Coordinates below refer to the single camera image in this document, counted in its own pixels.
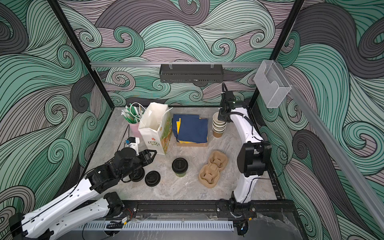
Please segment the black coffee cup lid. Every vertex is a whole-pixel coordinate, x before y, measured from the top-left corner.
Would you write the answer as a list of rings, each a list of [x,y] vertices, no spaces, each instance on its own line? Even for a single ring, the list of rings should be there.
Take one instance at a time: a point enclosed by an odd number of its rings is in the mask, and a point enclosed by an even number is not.
[[[129,175],[132,182],[140,182],[145,177],[145,170],[140,168]]]

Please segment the green paper coffee cup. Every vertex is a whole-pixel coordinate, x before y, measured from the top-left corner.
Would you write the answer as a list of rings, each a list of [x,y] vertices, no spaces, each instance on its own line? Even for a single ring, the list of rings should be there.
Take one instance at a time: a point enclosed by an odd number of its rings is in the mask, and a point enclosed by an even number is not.
[[[177,177],[179,178],[182,178],[186,175],[187,172],[183,172],[183,173],[175,173]]]

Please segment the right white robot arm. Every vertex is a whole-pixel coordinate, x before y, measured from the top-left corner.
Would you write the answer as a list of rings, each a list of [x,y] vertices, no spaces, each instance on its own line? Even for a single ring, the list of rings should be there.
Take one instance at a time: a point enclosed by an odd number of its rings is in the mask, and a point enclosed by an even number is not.
[[[218,120],[234,123],[243,143],[238,154],[237,166],[241,173],[233,192],[236,202],[244,204],[252,200],[252,192],[258,180],[262,179],[270,161],[272,146],[258,133],[257,125],[248,115],[247,105],[237,101],[233,91],[222,83],[221,103]]]

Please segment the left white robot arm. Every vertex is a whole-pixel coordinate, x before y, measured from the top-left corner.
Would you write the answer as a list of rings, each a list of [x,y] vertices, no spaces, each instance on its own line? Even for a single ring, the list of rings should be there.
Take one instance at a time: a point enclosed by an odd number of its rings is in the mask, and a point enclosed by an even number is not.
[[[102,217],[118,217],[124,208],[116,192],[105,194],[91,205],[79,208],[84,202],[105,193],[125,177],[150,165],[156,150],[138,150],[126,147],[112,159],[89,171],[74,187],[48,204],[28,214],[9,218],[14,240],[54,240],[84,223]]]

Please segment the white paper takeout bag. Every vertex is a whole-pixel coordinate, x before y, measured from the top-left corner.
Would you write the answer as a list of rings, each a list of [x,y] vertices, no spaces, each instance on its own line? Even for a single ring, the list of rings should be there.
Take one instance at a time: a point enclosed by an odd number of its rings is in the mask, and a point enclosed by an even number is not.
[[[139,124],[139,132],[148,150],[156,150],[165,156],[172,135],[171,110],[166,104],[152,102],[147,107]]]

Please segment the stack of paper cups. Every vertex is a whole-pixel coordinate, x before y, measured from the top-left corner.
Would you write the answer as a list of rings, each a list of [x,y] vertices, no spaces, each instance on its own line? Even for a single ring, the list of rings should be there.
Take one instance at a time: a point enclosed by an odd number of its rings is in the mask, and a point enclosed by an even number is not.
[[[226,122],[223,122],[223,121],[220,121],[219,120],[219,112],[216,112],[214,115],[213,115],[213,125],[212,125],[212,128],[213,128],[213,136],[215,138],[221,138],[223,133],[225,132],[226,130],[226,125],[227,123]]]

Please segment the pink straw holder cup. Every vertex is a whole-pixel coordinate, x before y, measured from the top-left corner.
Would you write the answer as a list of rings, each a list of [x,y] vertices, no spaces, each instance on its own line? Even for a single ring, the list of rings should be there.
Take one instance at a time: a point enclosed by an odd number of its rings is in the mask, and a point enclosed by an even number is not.
[[[142,137],[142,135],[139,131],[139,125],[140,125],[140,123],[135,123],[135,124],[129,123],[129,126],[130,126],[129,128],[130,128],[131,134],[135,138],[141,138]]]

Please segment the dark blue napkin stack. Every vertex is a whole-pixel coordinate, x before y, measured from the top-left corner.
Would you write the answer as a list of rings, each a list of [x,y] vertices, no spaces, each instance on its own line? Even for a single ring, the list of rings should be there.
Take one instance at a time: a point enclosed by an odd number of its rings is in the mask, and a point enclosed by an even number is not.
[[[205,144],[208,142],[208,119],[199,115],[174,114],[172,131],[179,143]]]

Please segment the bundle of wrapped straws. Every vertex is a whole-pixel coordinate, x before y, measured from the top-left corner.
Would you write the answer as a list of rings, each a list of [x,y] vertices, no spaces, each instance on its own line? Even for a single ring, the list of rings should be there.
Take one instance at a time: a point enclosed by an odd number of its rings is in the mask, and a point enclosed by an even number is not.
[[[139,103],[132,103],[123,108],[121,115],[130,124],[138,124],[144,115],[146,108]]]

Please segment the brown pulp cup carrier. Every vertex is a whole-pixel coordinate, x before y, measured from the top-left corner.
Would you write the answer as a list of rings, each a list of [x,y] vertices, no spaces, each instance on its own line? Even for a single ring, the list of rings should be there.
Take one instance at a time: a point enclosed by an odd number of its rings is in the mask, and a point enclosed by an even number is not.
[[[208,164],[204,165],[198,174],[199,182],[208,189],[214,188],[228,162],[229,159],[224,153],[213,151],[209,156]]]

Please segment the clear acrylic wall holder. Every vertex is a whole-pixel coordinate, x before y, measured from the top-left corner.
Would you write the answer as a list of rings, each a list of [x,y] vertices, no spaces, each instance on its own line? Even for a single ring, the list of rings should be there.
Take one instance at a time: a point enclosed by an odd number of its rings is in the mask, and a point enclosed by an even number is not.
[[[283,66],[273,60],[264,60],[254,82],[269,109],[278,108],[292,89]]]

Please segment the grey aluminium rail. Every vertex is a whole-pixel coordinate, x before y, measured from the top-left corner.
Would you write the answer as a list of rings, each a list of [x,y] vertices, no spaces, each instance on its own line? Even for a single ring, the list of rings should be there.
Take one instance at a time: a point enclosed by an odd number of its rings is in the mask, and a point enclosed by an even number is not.
[[[141,62],[141,61],[97,61],[90,62],[92,68],[160,68],[161,65],[168,65],[172,68],[173,65],[222,65],[223,68],[244,68],[254,69],[261,65],[261,62]]]

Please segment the black wall-mounted tray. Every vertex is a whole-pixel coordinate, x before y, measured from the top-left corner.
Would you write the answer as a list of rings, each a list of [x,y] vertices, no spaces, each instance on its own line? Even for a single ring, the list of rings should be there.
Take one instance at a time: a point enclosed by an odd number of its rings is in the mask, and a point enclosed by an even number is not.
[[[224,79],[222,65],[161,65],[163,83],[220,83]]]

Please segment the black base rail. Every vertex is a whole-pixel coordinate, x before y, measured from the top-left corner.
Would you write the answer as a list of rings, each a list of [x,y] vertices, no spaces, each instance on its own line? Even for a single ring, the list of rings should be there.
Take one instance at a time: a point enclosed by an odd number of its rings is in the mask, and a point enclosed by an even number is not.
[[[133,214],[144,213],[204,213],[204,214],[250,214],[260,212],[284,212],[296,209],[289,200],[256,200],[237,203],[229,200],[123,200],[126,208]]]

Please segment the black enclosure corner post right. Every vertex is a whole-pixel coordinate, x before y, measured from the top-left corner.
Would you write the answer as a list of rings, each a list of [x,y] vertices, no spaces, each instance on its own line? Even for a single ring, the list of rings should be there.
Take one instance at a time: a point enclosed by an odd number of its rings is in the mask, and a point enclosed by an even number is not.
[[[303,4],[304,4],[304,1],[295,1],[294,2],[293,7],[289,13],[289,16],[283,25],[282,33],[280,34],[280,36],[278,38],[276,46],[275,46],[269,60],[273,60],[275,62],[278,62],[277,58],[280,54],[280,51],[282,50],[286,40],[288,39],[288,36],[292,30],[292,27],[294,26],[294,23],[298,17],[298,14],[299,14]],[[257,88],[254,92],[253,97],[251,98],[251,101],[249,103],[249,107],[255,106],[256,100],[259,96],[261,96],[261,94]]]

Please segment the black enclosure corner post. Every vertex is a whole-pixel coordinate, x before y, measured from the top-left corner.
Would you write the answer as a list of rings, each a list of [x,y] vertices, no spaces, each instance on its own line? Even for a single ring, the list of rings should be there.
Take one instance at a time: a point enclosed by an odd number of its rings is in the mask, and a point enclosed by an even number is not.
[[[298,17],[298,14],[299,14],[303,4],[304,4],[304,1],[295,1],[294,2],[293,7],[289,13],[289,16],[283,25],[282,33],[280,34],[280,36],[278,38],[276,46],[275,46],[269,60],[273,60],[275,62],[278,62],[277,58],[280,54],[280,51],[282,50],[286,40],[288,39],[288,36],[292,30],[292,27],[294,26],[294,23]],[[255,106],[256,100],[259,96],[261,96],[261,94],[257,88],[254,92],[253,97],[251,98],[251,101],[249,103],[249,107]]]
[[[89,72],[91,78],[95,82],[98,89],[101,91],[102,96],[107,101],[107,104],[109,105],[110,109],[113,111],[115,109],[115,105],[113,104],[112,99],[110,98],[106,88],[103,85],[103,82],[101,81],[101,78],[97,71],[93,70],[91,67],[91,61],[84,51],[83,47],[81,46],[80,41],[76,37],[76,34],[71,27],[68,19],[66,18],[62,8],[59,5],[58,1],[54,0],[47,0],[48,4],[50,5],[51,9],[53,10],[55,16],[57,17],[58,21],[60,22],[61,26],[63,27],[64,31],[66,32],[67,36],[69,37],[71,43],[74,45],[75,50],[77,51],[80,59],[86,66],[87,71]]]

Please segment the black enclosure corner post left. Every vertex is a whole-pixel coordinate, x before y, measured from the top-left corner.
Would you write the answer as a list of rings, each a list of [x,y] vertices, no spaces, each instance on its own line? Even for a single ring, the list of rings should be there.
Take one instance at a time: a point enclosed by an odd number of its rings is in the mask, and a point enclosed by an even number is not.
[[[87,71],[89,72],[91,78],[95,82],[98,89],[101,91],[102,96],[107,101],[107,104],[109,105],[110,109],[113,111],[115,109],[115,105],[113,104],[112,99],[110,98],[106,88],[103,85],[103,82],[101,81],[101,78],[97,71],[93,70],[91,67],[91,61],[84,51],[83,47],[81,46],[80,41],[76,37],[76,34],[71,27],[68,19],[66,18],[62,8],[59,5],[58,1],[54,0],[47,0],[48,4],[50,5],[51,9],[53,10],[55,16],[57,17],[58,21],[60,22],[61,26],[63,27],[64,31],[66,32],[67,36],[69,37],[71,43],[74,45],[75,50],[77,51],[80,59],[86,66]]]

